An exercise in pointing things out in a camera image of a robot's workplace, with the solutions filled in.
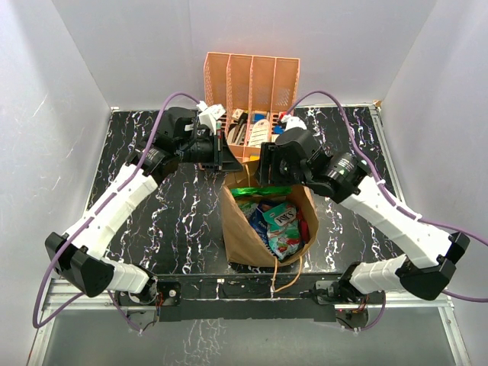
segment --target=gray floor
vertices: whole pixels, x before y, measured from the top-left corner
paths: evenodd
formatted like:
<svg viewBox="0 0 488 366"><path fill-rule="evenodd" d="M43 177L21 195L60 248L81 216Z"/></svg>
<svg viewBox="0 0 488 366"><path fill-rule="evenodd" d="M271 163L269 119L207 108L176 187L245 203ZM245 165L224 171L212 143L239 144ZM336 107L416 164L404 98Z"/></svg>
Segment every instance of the gray floor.
<svg viewBox="0 0 488 366"><path fill-rule="evenodd" d="M56 318L43 364L454 364L436 308L387 309L357 336L337 327L306 319L193 320L158 323L138 336L116 311L67 310Z"/></svg>

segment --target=orange basket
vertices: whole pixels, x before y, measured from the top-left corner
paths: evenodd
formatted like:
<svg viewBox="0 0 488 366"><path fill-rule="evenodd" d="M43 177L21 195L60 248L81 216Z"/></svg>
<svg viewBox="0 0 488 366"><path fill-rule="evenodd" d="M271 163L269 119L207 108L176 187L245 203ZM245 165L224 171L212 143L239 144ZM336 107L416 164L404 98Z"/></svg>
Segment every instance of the orange basket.
<svg viewBox="0 0 488 366"><path fill-rule="evenodd" d="M246 136L229 148L240 162L259 155L259 147L247 146L254 113L269 114L268 141L278 116L294 103L300 77L300 59L209 52L204 64L205 102L222 104L226 114L220 122L229 133L235 109L248 111Z"/></svg>

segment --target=blue object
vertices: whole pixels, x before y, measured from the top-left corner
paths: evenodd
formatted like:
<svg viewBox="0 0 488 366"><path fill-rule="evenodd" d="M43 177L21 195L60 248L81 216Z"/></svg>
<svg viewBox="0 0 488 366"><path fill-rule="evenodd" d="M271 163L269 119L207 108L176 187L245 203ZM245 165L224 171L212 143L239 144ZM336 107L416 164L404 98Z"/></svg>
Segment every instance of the blue object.
<svg viewBox="0 0 488 366"><path fill-rule="evenodd" d="M264 120L266 116L264 114L254 113L254 123Z"/></svg>
<svg viewBox="0 0 488 366"><path fill-rule="evenodd" d="M284 132L284 130L280 126L274 126L273 127L273 133L276 135L281 135Z"/></svg>

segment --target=red object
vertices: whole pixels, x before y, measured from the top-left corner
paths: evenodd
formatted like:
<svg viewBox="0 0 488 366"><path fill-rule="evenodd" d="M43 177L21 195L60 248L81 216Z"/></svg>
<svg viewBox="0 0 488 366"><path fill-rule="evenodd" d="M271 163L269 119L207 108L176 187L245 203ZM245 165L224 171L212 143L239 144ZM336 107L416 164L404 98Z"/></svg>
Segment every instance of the red object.
<svg viewBox="0 0 488 366"><path fill-rule="evenodd" d="M302 240L307 243L310 241L310 231L308 230L308 224L303 217L302 210L298 210L298 229L300 231L300 236Z"/></svg>

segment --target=black marble table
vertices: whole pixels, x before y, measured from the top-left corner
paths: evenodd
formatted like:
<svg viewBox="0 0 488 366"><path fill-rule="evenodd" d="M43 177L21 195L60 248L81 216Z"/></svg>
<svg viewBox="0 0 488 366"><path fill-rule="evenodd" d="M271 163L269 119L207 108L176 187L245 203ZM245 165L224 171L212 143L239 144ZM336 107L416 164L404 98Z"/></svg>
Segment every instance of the black marble table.
<svg viewBox="0 0 488 366"><path fill-rule="evenodd" d="M355 139L393 192L368 107L346 108ZM330 152L351 150L337 108L298 108L315 137ZM114 180L127 155L150 133L157 111L122 111L111 116L91 206ZM223 173L181 164L128 218L112 240L107 257L139 264L156 274L260 273L272 268L229 264L220 224L219 191ZM389 259L401 251L366 220L331 200L314 196L320 221L318 240L304 257L304 273L342 273L351 262ZM297 271L297 263L280 268Z"/></svg>

